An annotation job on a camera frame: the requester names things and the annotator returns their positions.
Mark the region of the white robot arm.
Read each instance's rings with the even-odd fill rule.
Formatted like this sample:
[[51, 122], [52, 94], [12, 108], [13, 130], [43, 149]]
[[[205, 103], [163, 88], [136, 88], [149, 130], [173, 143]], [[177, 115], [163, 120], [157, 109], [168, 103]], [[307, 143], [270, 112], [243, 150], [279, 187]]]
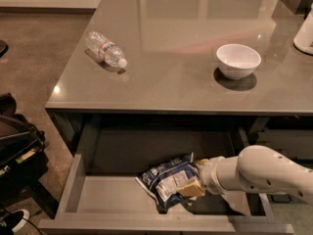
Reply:
[[[310, 19], [278, 4], [251, 17], [224, 14], [200, 25], [200, 41], [188, 50], [206, 60], [193, 62], [182, 85], [187, 112], [251, 118], [250, 136], [274, 118], [312, 118], [313, 63], [297, 42], [309, 37]], [[311, 170], [260, 145], [208, 161], [201, 177], [212, 193], [284, 192], [312, 200]]]

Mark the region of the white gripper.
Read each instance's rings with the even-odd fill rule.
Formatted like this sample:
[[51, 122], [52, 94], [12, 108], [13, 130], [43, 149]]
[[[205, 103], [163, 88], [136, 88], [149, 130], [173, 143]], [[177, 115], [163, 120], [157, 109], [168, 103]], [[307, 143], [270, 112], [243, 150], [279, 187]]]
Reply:
[[183, 197], [202, 197], [205, 190], [212, 195], [221, 195], [225, 193], [217, 176], [217, 166], [224, 160], [224, 157], [216, 157], [211, 159], [202, 159], [194, 161], [195, 167], [199, 169], [199, 181], [196, 177], [188, 179], [182, 186], [178, 187], [178, 193]]

